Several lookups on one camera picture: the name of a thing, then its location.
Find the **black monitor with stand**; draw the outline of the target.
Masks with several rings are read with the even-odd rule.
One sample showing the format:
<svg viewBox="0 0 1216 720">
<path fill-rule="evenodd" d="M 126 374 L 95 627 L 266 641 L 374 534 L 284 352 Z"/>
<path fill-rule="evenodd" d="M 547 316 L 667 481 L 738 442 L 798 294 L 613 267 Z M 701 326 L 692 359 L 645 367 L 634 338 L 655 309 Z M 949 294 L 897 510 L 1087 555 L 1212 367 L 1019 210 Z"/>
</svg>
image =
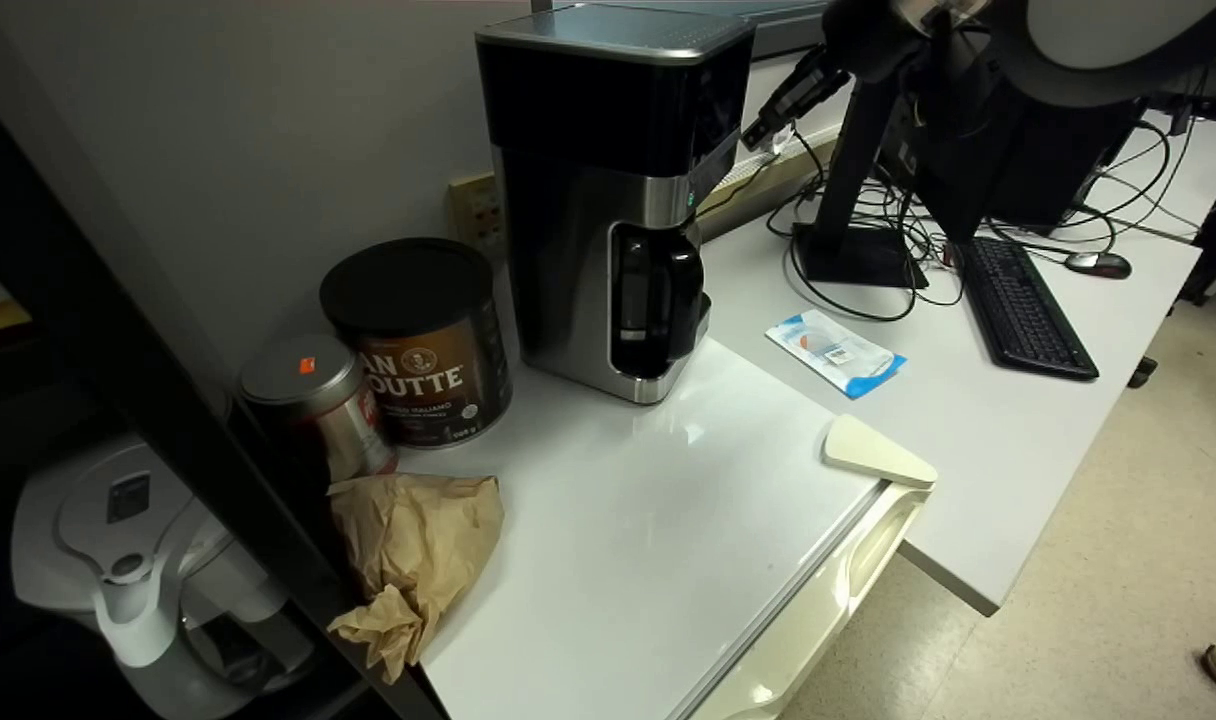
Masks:
<svg viewBox="0 0 1216 720">
<path fill-rule="evenodd" d="M 904 139 L 921 197 L 966 243 L 1027 124 L 1120 114 L 1187 77 L 1216 80 L 1216 0 L 828 0 L 821 40 L 744 127 L 755 147 L 853 87 L 824 197 L 794 227 L 810 278 L 916 286 L 897 227 L 855 227 L 875 156 Z"/>
</svg>

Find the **black shelving unit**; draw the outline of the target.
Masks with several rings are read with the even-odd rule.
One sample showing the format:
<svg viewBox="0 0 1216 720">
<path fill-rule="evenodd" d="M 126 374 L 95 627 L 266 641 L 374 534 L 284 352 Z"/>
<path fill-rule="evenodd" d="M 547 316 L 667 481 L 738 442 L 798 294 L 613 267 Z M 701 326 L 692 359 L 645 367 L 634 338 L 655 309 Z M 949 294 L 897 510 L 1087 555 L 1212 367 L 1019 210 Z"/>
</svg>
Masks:
<svg viewBox="0 0 1216 720">
<path fill-rule="evenodd" d="M 0 120 L 0 285 L 326 627 L 359 601 L 326 500 L 230 388 L 200 384 Z"/>
</svg>

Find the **black computer mouse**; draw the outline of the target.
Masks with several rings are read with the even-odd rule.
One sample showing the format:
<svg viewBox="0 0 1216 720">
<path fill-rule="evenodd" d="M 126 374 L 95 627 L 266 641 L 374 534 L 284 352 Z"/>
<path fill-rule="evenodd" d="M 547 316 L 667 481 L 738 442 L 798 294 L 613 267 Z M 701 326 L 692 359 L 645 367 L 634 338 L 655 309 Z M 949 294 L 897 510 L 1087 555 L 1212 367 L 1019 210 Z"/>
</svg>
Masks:
<svg viewBox="0 0 1216 720">
<path fill-rule="evenodd" d="M 1063 258 L 1063 267 L 1080 273 L 1080 276 L 1101 276 L 1101 278 L 1128 278 L 1131 276 L 1131 262 L 1120 251 L 1073 251 Z"/>
</svg>

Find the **silver canister grey lid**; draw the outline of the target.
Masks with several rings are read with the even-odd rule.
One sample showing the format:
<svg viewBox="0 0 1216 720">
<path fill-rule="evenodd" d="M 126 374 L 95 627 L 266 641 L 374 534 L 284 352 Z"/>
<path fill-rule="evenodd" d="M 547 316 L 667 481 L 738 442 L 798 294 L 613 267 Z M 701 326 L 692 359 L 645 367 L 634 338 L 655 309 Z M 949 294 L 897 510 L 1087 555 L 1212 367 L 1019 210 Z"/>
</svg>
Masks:
<svg viewBox="0 0 1216 720">
<path fill-rule="evenodd" d="M 244 367 L 242 395 L 292 431 L 333 485 L 381 475 L 397 448 L 381 437 L 359 359 L 326 330 L 273 336 Z"/>
</svg>

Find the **white water filter pitcher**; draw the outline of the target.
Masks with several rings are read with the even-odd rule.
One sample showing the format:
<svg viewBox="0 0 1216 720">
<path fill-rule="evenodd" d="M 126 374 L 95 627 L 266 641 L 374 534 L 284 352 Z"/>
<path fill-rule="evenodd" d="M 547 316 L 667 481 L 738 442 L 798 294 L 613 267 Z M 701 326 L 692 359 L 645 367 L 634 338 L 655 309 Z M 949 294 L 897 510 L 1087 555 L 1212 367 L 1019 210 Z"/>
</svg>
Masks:
<svg viewBox="0 0 1216 720">
<path fill-rule="evenodd" d="M 162 720 L 230 720 L 317 657 L 281 582 L 139 437 L 24 485 L 13 592 L 92 627 Z"/>
</svg>

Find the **black silver coffee machine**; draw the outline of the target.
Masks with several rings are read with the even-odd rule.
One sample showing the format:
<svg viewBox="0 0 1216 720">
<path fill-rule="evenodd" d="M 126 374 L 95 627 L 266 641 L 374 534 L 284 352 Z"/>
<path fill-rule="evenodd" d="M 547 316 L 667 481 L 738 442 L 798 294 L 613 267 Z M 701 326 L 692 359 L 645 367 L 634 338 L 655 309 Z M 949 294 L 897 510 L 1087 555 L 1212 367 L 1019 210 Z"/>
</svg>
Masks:
<svg viewBox="0 0 1216 720">
<path fill-rule="evenodd" d="M 480 26 L 477 58 L 525 359 L 662 403 L 692 352 L 662 379 L 613 363 L 613 230 L 686 227 L 695 243 L 695 209 L 738 160 L 752 26 L 565 4 Z"/>
</svg>

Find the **black computer keyboard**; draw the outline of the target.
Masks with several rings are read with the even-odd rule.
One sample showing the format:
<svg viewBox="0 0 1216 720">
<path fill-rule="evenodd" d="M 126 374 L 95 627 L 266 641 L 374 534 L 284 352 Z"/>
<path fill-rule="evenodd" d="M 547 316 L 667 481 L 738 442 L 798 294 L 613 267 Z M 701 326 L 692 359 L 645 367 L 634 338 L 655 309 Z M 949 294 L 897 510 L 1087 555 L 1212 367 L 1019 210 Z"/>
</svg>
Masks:
<svg viewBox="0 0 1216 720">
<path fill-rule="evenodd" d="M 1019 243 L 975 234 L 960 246 L 960 285 L 1001 367 L 1095 379 L 1101 367 Z"/>
</svg>

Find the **blue white wipes packet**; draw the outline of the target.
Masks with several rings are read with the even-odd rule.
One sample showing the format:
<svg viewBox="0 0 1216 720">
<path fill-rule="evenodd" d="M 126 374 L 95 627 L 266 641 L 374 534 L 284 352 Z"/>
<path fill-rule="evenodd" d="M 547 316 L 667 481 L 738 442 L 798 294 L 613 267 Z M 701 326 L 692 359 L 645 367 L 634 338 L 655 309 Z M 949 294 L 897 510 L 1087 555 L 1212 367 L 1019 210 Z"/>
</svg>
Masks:
<svg viewBox="0 0 1216 720">
<path fill-rule="evenodd" d="M 810 309 L 770 326 L 770 338 L 828 379 L 841 395 L 866 400 L 890 384 L 904 354 Z"/>
</svg>

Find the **white desk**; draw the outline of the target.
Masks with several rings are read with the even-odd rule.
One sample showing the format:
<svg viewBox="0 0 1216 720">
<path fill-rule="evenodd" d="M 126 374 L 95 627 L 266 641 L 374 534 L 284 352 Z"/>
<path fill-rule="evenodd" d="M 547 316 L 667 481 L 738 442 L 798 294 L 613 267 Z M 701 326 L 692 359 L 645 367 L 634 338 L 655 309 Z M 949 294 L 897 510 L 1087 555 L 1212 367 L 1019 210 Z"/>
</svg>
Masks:
<svg viewBox="0 0 1216 720">
<path fill-rule="evenodd" d="M 845 326 L 904 354 L 890 384 L 849 400 L 770 338 L 774 322 L 817 309 L 817 294 L 794 276 L 787 243 L 763 220 L 706 246 L 715 294 L 713 336 L 821 408 L 853 411 L 936 462 L 942 481 L 904 552 L 966 604 L 991 617 L 1014 595 L 1201 258 L 1191 220 L 1205 220 L 1216 202 L 1216 120 L 1201 120 L 1177 139 L 1164 179 L 1164 209 L 1149 224 L 1140 224 L 1144 201 L 1120 214 L 1117 251 L 1131 262 L 1128 278 L 1067 273 L 1051 256 L 1051 239 L 1033 246 L 1037 273 L 1095 359 L 1095 379 L 1001 367 L 983 346 L 972 302 L 951 301 L 957 276 L 933 273 L 929 301 L 904 321 L 845 316 Z"/>
</svg>

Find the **brown coffee can black lid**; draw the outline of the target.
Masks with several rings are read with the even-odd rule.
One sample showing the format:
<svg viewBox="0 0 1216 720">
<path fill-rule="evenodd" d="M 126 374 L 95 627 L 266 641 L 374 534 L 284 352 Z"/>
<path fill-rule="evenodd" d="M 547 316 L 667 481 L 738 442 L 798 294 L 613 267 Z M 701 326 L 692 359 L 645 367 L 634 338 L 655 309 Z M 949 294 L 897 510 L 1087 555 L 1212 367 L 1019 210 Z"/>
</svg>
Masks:
<svg viewBox="0 0 1216 720">
<path fill-rule="evenodd" d="M 455 239 L 385 239 L 320 278 L 397 442 L 480 437 L 511 400 L 493 262 Z"/>
</svg>

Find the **white mini fridge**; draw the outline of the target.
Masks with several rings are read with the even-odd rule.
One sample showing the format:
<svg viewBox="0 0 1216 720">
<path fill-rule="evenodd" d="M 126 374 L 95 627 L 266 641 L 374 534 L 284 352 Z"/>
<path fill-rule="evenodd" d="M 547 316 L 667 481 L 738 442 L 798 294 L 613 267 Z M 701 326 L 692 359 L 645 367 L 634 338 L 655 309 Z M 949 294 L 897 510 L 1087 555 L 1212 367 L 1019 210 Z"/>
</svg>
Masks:
<svg viewBox="0 0 1216 720">
<path fill-rule="evenodd" d="M 520 371 L 421 475 L 493 475 L 500 543 L 425 657 L 454 720 L 775 720 L 924 495 L 824 459 L 833 411 L 707 338 L 637 408 Z"/>
</svg>

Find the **beige wall power outlet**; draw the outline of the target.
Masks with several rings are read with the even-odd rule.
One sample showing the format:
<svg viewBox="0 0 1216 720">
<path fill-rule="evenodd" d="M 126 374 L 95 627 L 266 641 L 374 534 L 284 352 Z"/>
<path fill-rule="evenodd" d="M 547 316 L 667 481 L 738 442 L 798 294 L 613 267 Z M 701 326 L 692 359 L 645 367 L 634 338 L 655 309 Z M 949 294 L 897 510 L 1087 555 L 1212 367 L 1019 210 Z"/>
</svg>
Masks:
<svg viewBox="0 0 1216 720">
<path fill-rule="evenodd" d="M 460 239 L 490 243 L 503 234 L 500 179 L 493 171 L 448 185 L 448 214 Z"/>
</svg>

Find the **glass coffee carafe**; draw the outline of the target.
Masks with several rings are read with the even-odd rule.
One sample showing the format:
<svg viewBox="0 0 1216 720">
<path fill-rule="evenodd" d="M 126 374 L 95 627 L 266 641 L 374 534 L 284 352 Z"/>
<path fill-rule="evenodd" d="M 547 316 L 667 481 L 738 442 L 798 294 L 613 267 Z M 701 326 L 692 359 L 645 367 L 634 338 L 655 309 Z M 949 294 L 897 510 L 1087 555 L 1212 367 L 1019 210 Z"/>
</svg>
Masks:
<svg viewBox="0 0 1216 720">
<path fill-rule="evenodd" d="M 662 379 L 695 344 L 707 311 L 706 262 L 686 227 L 613 230 L 613 363 Z"/>
</svg>

